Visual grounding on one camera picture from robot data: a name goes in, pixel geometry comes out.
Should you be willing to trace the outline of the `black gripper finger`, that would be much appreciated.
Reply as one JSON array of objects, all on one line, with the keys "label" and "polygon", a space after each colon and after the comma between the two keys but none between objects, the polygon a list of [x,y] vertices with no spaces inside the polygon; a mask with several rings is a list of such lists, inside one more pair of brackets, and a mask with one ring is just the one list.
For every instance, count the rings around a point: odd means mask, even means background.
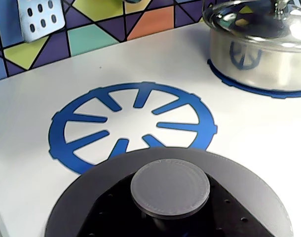
[{"label": "black gripper finger", "polygon": [[193,217],[191,237],[267,236],[267,229],[217,182],[210,183],[208,201]]},{"label": "black gripper finger", "polygon": [[142,237],[142,212],[130,191],[132,177],[125,177],[93,204],[78,232],[79,237]]}]

